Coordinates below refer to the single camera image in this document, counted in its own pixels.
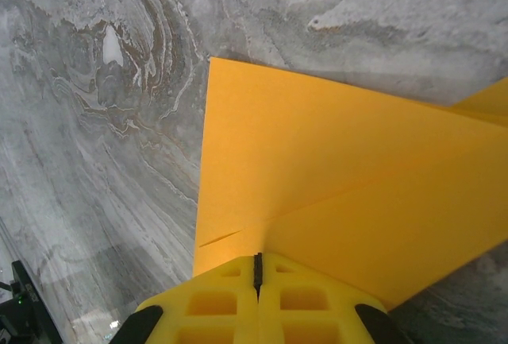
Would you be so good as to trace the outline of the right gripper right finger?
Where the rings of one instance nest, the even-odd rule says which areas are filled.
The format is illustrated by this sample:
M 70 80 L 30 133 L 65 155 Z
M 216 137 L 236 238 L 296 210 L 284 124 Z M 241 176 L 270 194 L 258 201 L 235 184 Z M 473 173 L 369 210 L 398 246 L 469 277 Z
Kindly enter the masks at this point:
M 257 254 L 259 344 L 411 344 L 375 297 L 278 254 Z

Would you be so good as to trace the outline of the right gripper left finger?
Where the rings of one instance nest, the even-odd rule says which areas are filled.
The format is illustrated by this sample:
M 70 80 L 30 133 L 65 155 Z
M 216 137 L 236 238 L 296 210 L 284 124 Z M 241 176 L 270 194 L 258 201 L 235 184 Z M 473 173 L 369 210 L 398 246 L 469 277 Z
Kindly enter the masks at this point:
M 238 257 L 148 298 L 114 344 L 256 344 L 254 269 L 254 256 Z

